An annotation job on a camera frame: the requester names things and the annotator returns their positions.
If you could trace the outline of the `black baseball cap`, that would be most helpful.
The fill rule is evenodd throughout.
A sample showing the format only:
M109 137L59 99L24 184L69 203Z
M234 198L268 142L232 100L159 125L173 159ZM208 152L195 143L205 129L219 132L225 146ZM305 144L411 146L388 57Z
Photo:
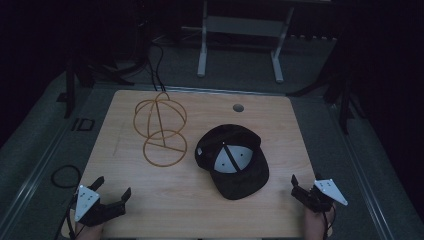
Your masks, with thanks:
M197 143L194 155L228 200L254 194L269 179L261 138L244 126L224 124L211 129Z

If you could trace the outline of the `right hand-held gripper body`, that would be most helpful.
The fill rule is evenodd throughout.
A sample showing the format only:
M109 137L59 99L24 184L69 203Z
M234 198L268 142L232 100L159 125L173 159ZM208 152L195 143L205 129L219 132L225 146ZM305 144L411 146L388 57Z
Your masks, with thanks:
M315 180L310 190L300 186L298 191L292 190L291 195L315 213L329 211L334 202L348 205L348 201L332 179Z

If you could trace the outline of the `black tripod stand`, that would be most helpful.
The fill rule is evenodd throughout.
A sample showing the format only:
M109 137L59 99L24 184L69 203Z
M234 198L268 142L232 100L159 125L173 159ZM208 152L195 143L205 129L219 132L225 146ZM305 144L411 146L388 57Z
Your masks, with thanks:
M66 104L64 118L71 116L76 104L75 100L75 78L78 78L83 87L93 87L95 79L94 73L99 73L106 80L116 82L120 85L133 85L123 78L123 75L133 73L138 68L138 65L120 69L110 70L99 61L95 61L92 57L82 54L73 54L66 64L65 69L65 85L66 91L59 94L57 101Z
M350 100L353 84L353 71L350 63L341 52L333 50L325 61L317 79L310 85L287 93L288 97L301 97L318 88L327 86L323 100L335 104L340 100L338 124L344 134L348 134L347 121L352 116Z

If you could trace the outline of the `person's left hand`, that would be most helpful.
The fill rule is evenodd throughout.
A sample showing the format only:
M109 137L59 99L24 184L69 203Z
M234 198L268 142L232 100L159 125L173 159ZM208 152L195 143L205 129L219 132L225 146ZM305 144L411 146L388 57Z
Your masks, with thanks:
M104 224L87 227L79 222L75 225L75 240L100 240L102 237Z

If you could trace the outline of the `metal floor rail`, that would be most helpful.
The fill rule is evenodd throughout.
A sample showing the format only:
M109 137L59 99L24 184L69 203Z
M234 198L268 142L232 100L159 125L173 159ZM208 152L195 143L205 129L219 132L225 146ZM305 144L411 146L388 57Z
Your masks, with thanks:
M56 240L64 201L47 175L68 126L26 121L0 149L0 240Z
M361 191L365 205L368 209L369 215L374 223L375 229L379 235L380 240L395 240L393 232L391 231L387 220L383 214L380 203L377 200L371 188L371 185L365 175L354 145L352 144L350 137L345 134L339 126L337 107L335 105L330 105L328 107L328 111L334 125L338 128L338 134L341 136L342 142L345 148L347 149L349 161L353 170L353 175Z

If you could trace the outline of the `black rectangular floor bracket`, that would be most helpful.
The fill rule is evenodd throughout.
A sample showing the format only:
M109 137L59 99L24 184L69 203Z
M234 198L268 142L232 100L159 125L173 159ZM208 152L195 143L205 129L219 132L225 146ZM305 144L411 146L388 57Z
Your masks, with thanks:
M76 118L71 130L72 131L91 131L95 126L94 119Z

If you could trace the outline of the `gold wire hat stand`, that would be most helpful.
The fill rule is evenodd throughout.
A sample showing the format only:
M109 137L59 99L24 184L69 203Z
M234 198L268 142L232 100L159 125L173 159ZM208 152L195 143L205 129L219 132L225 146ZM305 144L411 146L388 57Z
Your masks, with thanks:
M134 108L132 125L143 138L144 159L155 167L179 163L188 151L182 130L188 121L183 105L166 92L140 101Z

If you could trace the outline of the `person's right hand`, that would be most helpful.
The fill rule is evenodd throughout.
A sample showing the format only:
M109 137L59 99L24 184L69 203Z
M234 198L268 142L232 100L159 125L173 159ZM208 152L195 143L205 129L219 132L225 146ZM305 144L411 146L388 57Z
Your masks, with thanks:
M315 213L304 209L303 236L304 240L323 240L324 235L332 232L335 220L335 207L325 213Z

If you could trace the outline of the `white metal desk frame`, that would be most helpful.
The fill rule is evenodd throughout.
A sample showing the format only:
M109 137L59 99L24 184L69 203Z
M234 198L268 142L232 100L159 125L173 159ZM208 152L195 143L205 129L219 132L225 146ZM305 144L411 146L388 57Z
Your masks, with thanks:
M237 18L219 15L210 15L208 10L210 0L202 0L201 47L198 58L197 76L204 77L207 67L207 35L208 33L226 33L278 39L277 46L270 52L276 83L283 83L283 71L280 63L280 54L287 37L288 29L294 14L294 7L289 7L285 19L282 21L259 20L253 18Z

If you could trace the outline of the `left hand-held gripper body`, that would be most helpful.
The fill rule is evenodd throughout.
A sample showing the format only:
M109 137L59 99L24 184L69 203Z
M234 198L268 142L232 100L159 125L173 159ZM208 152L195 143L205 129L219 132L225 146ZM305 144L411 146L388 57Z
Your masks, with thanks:
M74 220L88 227L105 223L126 214L126 195L121 200L112 204L102 204L100 194L97 192L99 185L80 185L78 187Z

